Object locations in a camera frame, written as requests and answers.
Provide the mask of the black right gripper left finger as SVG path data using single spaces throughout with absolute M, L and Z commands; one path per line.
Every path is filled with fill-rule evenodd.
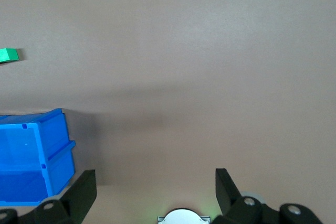
M 95 170 L 85 170 L 60 199 L 35 209 L 35 223 L 82 223 L 96 197 Z

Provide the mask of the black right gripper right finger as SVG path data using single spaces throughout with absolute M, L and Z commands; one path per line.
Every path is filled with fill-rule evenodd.
M 255 197 L 242 196 L 225 168 L 215 171 L 215 191 L 221 214 L 212 223 L 280 223 L 278 211 Z

